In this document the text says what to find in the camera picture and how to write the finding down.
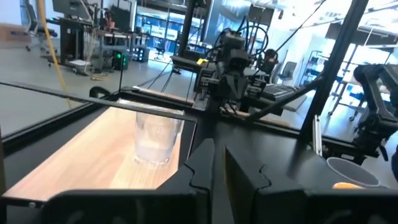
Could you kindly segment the black clamp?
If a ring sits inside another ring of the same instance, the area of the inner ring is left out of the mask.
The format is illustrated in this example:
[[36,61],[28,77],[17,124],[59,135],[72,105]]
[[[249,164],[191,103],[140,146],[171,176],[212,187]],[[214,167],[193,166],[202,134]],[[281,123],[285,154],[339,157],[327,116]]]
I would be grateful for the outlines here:
[[111,93],[107,89],[101,86],[94,86],[89,90],[89,97],[91,98],[103,98],[110,94]]

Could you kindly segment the black office chair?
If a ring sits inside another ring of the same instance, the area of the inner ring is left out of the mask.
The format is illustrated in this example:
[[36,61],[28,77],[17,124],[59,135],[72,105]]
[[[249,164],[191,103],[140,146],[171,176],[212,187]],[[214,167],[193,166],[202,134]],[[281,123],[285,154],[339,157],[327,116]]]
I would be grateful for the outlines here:
[[50,50],[47,43],[45,29],[44,26],[38,21],[33,6],[29,3],[29,0],[22,0],[22,7],[27,14],[27,19],[23,23],[23,26],[25,27],[25,32],[30,36],[37,38],[36,44],[30,44],[25,46],[26,51],[30,52],[33,48],[38,47],[40,51],[49,54]]

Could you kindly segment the grey mug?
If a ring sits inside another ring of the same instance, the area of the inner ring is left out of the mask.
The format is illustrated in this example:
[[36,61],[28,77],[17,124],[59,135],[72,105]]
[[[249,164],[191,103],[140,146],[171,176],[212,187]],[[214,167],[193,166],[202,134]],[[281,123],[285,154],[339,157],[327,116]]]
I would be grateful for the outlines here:
[[348,182],[359,185],[363,189],[387,189],[383,186],[375,175],[363,169],[354,162],[338,157],[329,157],[326,160],[328,167],[336,173],[342,180],[337,182]]

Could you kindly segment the cardboard box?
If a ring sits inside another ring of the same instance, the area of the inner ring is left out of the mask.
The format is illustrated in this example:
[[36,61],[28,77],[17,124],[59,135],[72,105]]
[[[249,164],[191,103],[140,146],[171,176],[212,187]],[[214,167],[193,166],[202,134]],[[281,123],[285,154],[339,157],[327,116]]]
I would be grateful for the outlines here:
[[15,24],[0,23],[0,40],[11,42],[31,42],[31,36],[25,27]]

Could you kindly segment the black aluminium rig frame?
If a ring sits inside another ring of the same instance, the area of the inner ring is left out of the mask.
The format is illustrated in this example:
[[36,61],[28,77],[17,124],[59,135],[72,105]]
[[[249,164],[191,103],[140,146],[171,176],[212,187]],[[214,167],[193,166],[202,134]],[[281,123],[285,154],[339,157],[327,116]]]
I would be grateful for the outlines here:
[[[338,69],[343,62],[344,56],[350,44],[351,38],[354,35],[354,27],[359,24],[359,21],[364,13],[365,7],[369,0],[352,0],[350,8],[347,12],[346,19],[343,22],[340,33],[338,34],[335,45],[332,49],[329,61],[326,63],[321,75],[308,84],[306,87],[297,90],[295,93],[291,93],[288,96],[281,98],[279,101],[271,104],[270,106],[249,114],[247,116],[227,117],[225,114],[221,117],[224,121],[228,123],[236,123],[244,126],[253,126],[257,128],[265,128],[266,130],[280,134],[281,136],[290,136],[299,140],[301,144],[308,144],[311,141],[313,125],[312,119],[314,116],[320,115],[326,103],[327,96],[332,88],[332,81],[335,80]],[[150,108],[141,108],[132,105],[125,105],[120,103],[115,103],[113,101],[101,100],[99,98],[85,97],[81,98],[76,94],[67,93],[65,91],[53,90],[50,88],[44,88],[40,86],[30,85],[26,83],[14,82],[14,81],[2,81],[0,80],[0,85],[11,86],[15,88],[35,91],[43,93],[46,95],[57,96],[60,98],[71,99],[74,101],[82,101],[86,103],[93,103],[100,106],[110,106],[115,108],[121,108],[124,110],[131,110],[140,113],[153,114],[157,116],[163,116],[168,118],[175,118],[187,121],[196,122],[197,118],[211,118],[212,116],[205,111],[196,110],[193,108],[187,108],[188,111],[195,114],[194,117],[188,115],[180,115],[175,113],[170,113],[168,111],[152,110]],[[267,114],[272,110],[280,108],[287,103],[297,99],[298,97],[308,93],[311,90],[316,90],[313,101],[308,109],[305,121],[300,129],[290,128],[286,125],[277,124],[275,122],[263,120]]]

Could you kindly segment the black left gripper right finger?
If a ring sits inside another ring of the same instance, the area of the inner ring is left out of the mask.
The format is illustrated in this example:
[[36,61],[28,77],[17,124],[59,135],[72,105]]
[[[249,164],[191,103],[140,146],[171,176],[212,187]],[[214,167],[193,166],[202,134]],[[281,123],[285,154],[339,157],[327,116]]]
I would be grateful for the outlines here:
[[398,191],[301,184],[248,152],[226,147],[224,174],[235,224],[398,224]]

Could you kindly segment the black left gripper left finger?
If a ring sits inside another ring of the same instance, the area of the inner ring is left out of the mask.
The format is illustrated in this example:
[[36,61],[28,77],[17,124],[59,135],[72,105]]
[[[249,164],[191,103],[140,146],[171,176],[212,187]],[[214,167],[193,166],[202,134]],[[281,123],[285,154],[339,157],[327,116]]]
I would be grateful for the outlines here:
[[215,144],[205,139],[155,190],[68,190],[46,202],[40,224],[211,224]]

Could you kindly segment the yellow mug with white handle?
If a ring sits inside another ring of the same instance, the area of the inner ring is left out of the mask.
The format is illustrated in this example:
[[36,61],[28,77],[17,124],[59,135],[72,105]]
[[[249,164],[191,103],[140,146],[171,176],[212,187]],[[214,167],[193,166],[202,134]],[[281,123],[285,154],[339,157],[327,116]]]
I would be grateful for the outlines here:
[[348,183],[348,182],[337,182],[332,186],[333,189],[362,189],[363,187]]

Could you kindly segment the black keyboard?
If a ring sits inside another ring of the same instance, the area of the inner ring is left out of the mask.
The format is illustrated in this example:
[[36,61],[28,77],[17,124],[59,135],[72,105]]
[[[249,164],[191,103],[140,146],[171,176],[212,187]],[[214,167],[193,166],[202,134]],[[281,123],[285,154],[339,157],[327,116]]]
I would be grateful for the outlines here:
[[288,85],[267,85],[263,91],[262,97],[268,100],[276,101],[277,99],[295,92],[297,89]]

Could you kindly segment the grey office chair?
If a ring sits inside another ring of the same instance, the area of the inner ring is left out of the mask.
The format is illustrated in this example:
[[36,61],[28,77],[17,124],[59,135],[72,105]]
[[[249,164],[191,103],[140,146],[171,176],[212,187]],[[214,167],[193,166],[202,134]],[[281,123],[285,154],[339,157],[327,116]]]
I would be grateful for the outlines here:
[[296,62],[288,61],[288,62],[285,64],[285,66],[284,66],[284,68],[283,68],[283,70],[282,70],[282,73],[279,74],[278,77],[279,77],[282,81],[288,81],[288,80],[293,79],[293,74],[294,74],[294,71],[295,71],[296,66],[297,66],[297,63],[296,63]]

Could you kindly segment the clear glass mug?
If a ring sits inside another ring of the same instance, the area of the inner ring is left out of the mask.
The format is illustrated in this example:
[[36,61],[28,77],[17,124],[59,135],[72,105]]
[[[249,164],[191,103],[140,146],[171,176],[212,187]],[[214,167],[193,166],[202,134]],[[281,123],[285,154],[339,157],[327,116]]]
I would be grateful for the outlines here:
[[147,113],[136,113],[134,159],[154,166],[171,158],[183,121]]

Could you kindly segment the black desk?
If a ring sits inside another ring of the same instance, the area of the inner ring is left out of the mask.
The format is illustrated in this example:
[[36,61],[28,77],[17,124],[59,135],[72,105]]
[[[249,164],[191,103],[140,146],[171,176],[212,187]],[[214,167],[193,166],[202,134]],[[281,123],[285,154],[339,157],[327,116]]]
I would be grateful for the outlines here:
[[60,65],[69,66],[69,61],[83,60],[84,58],[84,33],[86,28],[93,26],[89,22],[69,18],[46,19],[49,24],[60,26],[60,46],[57,58]]

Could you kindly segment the silver angle bracket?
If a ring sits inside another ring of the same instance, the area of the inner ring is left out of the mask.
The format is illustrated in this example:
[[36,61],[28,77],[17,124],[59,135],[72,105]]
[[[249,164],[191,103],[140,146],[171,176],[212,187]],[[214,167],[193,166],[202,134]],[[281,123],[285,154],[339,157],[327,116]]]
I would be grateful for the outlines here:
[[319,115],[315,115],[313,119],[313,131],[312,131],[312,145],[313,150],[318,156],[322,156],[322,132],[321,132],[321,124]]

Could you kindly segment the grey desk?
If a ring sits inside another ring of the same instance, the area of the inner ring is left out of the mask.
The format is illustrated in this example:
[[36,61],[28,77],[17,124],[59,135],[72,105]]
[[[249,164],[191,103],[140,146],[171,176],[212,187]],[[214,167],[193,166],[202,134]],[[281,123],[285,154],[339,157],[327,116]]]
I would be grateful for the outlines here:
[[291,101],[290,103],[287,103],[284,106],[284,109],[296,112],[301,105],[304,103],[304,101],[307,99],[306,95],[302,95],[299,98],[295,99],[294,101]]

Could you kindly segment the computer monitor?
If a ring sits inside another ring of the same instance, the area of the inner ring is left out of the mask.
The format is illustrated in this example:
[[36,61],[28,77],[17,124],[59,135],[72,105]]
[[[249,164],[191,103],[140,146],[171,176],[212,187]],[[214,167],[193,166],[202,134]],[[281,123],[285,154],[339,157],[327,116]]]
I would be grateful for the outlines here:
[[55,12],[82,19],[90,18],[87,0],[52,0],[52,3]]

